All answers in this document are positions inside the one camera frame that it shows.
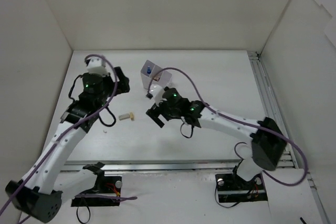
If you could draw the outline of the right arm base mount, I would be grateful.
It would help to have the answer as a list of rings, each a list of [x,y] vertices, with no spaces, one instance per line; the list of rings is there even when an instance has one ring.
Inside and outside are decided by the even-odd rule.
[[[216,174],[215,198],[226,208],[237,206],[244,202],[267,201],[265,185],[261,175],[256,175],[246,182],[234,174]]]

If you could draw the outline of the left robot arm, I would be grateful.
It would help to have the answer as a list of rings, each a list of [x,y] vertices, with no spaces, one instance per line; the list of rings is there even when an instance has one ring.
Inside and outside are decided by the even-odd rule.
[[[86,165],[67,184],[56,179],[77,144],[87,135],[99,113],[111,99],[130,91],[129,78],[120,67],[108,73],[104,67],[91,68],[80,75],[83,91],[61,117],[57,130],[33,167],[19,181],[5,188],[14,207],[43,223],[50,222],[62,203],[85,190],[99,192],[105,186],[103,164]]]

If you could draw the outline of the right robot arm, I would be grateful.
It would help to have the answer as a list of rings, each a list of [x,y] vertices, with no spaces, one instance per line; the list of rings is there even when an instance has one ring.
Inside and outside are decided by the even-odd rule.
[[[219,111],[204,105],[202,101],[183,98],[175,88],[154,85],[146,96],[154,99],[153,106],[146,114],[159,127],[164,126],[160,120],[162,116],[167,121],[181,120],[191,127],[219,131],[250,143],[251,157],[240,161],[232,175],[236,187],[245,188],[262,171],[273,172],[278,167],[287,143],[282,139],[283,134],[273,119],[254,121],[234,115],[224,118]]]

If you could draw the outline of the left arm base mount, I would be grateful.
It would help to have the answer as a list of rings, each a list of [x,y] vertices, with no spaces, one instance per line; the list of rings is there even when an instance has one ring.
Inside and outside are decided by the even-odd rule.
[[[85,190],[81,194],[85,195],[107,195],[120,196],[122,186],[121,176],[107,176],[102,181],[95,185],[94,188]],[[99,198],[99,197],[85,197],[74,198],[71,200],[71,207],[115,207],[120,206],[120,202],[116,199]]]

